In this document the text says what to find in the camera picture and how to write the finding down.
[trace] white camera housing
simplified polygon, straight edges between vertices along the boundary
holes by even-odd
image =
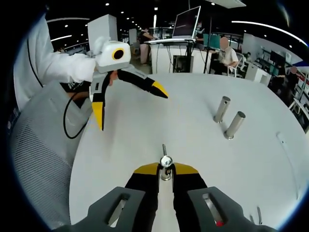
[[[131,61],[130,45],[119,41],[108,41],[103,37],[96,40],[94,55],[99,73],[126,68]]]

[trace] metal cylinder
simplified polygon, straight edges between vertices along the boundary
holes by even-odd
[[[162,144],[162,148],[163,148],[163,155],[164,155],[164,156],[167,156],[165,144]]]
[[[222,97],[222,100],[220,102],[220,105],[219,105],[219,108],[217,110],[217,114],[216,116],[213,118],[213,120],[216,122],[216,123],[222,123],[222,120],[223,120],[223,116],[224,114],[226,113],[226,110],[230,104],[231,100],[224,96]]]
[[[231,125],[226,130],[226,132],[224,132],[224,137],[226,139],[233,139],[235,133],[238,131],[245,118],[246,118],[245,114],[241,111],[238,111]]]
[[[169,156],[163,156],[160,160],[160,164],[163,167],[160,174],[161,179],[164,181],[170,180],[172,178],[171,166],[173,164],[173,159]]]

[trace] white round table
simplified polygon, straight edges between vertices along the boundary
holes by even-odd
[[[245,217],[252,215],[257,224],[259,206],[263,225],[279,228],[309,180],[309,144],[284,103],[264,85],[238,78],[187,73],[150,77],[164,86],[168,99],[116,81],[106,93],[104,131],[91,116],[71,174],[72,224],[114,187],[124,187],[135,169],[159,162],[165,144],[174,162],[196,168],[208,187],[216,186],[239,203]],[[213,116],[222,96],[231,103],[223,123],[216,124]],[[227,140],[223,132],[237,111],[246,119],[235,138]],[[177,231],[171,187],[161,185],[153,232]]]

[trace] black ceiling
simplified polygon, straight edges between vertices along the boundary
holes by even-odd
[[[297,39],[274,29],[262,26],[235,24],[232,20],[251,21],[278,27],[309,43],[307,12],[305,2],[300,0],[243,0],[247,7],[226,9],[221,6],[212,6],[205,0],[190,0],[191,8],[202,6],[200,19],[203,27],[209,29],[209,18],[212,16],[212,30],[234,34],[247,33],[280,44],[299,55],[302,59],[309,58],[309,49]],[[89,20],[61,20],[49,23],[51,39],[72,35],[70,38],[54,41],[55,49],[87,42],[87,22],[100,16],[111,14],[117,17],[118,35],[128,34],[131,28],[138,26],[152,27],[154,15],[157,15],[157,27],[169,27],[175,21],[176,15],[188,10],[188,0],[103,0],[83,2],[80,4],[56,1],[49,4],[46,19],[66,17],[82,17]]]

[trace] white sleeve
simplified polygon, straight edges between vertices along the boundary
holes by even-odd
[[[231,51],[231,58],[232,58],[232,62],[238,62],[239,61],[237,54],[236,54],[234,49],[232,49],[232,51]]]
[[[84,54],[61,54],[54,52],[49,29],[45,17],[36,25],[29,36],[29,43],[35,46],[35,65],[38,77],[43,84],[51,80],[67,83],[89,81],[92,82],[96,62]]]

